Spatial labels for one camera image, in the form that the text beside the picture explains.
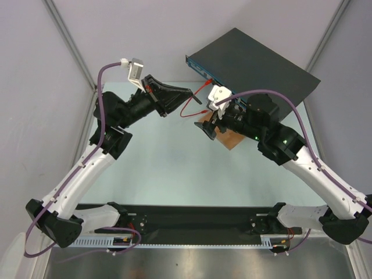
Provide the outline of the silver SFP module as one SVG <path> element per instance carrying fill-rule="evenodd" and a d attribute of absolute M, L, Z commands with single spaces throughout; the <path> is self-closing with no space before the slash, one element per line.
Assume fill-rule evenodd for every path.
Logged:
<path fill-rule="evenodd" d="M 202 104 L 202 101 L 197 97 L 197 95 L 196 94 L 191 94 L 191 96 L 190 96 L 190 101 L 193 99 L 195 102 L 197 102 L 199 105 L 201 105 Z"/>

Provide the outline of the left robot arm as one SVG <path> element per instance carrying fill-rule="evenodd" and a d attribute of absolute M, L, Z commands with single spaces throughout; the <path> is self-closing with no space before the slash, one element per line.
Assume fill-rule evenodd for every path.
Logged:
<path fill-rule="evenodd" d="M 26 205 L 37 228 L 61 248 L 71 245 L 82 233 L 106 227 L 120 233 L 127 228 L 127 211 L 114 202 L 86 210 L 78 210 L 77 205 L 127 148 L 132 134 L 125 128 L 152 112 L 166 117 L 193 96 L 189 88 L 163 84 L 151 75 L 141 84 L 128 101 L 111 91 L 102 93 L 94 111 L 98 128 L 81 159 L 48 195 L 40 201 L 31 199 Z"/>

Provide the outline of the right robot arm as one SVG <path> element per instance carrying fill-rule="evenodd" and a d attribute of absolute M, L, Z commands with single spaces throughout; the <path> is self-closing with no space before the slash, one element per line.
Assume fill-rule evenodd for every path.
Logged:
<path fill-rule="evenodd" d="M 257 141 L 259 152 L 306 183 L 325 202 L 323 206 L 293 206 L 277 203 L 269 213 L 267 225 L 279 234 L 287 228 L 321 230 L 340 244 L 360 239 L 369 225 L 371 195 L 365 195 L 336 175 L 313 152 L 307 135 L 279 122 L 279 107 L 267 94 L 248 98 L 246 109 L 232 95 L 218 90 L 208 96 L 210 120 L 196 126 L 211 139 L 215 129 Z"/>

